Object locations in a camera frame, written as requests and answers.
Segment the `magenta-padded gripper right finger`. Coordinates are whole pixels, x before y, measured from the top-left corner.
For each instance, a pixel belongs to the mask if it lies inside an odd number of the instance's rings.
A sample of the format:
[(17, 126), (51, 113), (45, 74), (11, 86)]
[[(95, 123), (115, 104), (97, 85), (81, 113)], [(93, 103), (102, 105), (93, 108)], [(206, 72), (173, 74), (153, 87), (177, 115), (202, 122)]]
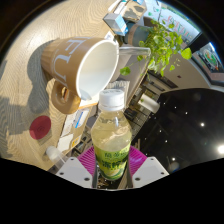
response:
[(147, 157), (133, 146), (130, 147), (127, 168), (129, 188), (140, 188), (169, 175), (155, 157)]

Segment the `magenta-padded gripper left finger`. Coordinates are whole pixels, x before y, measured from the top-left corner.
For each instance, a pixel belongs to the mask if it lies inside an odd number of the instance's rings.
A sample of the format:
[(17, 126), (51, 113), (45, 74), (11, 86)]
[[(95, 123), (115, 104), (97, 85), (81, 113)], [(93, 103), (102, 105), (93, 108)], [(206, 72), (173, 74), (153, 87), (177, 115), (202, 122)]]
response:
[(78, 157), (70, 157), (56, 175), (84, 188), (96, 188), (98, 174), (94, 148), (90, 147)]

